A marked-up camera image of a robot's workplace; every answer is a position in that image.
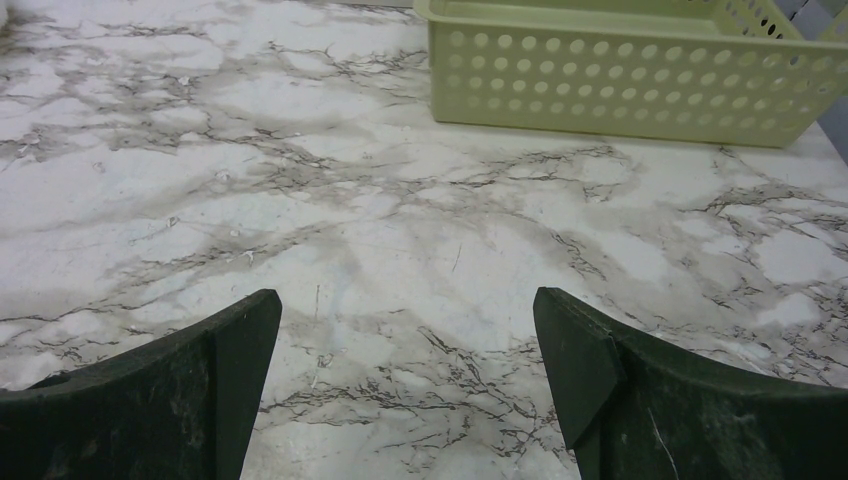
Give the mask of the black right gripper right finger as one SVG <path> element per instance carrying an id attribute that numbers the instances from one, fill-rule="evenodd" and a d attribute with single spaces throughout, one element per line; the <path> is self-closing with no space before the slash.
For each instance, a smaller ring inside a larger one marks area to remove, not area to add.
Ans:
<path id="1" fill-rule="evenodd" d="M 847 393 L 692 353 L 558 288 L 533 303 L 553 404 L 584 479 L 843 479 Z"/>

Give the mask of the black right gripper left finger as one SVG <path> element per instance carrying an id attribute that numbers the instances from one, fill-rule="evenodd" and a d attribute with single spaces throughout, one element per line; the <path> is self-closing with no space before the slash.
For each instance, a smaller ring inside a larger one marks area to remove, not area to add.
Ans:
<path id="1" fill-rule="evenodd" d="M 237 479 L 283 306 L 257 291 L 191 326 L 1 394 L 5 479 Z"/>

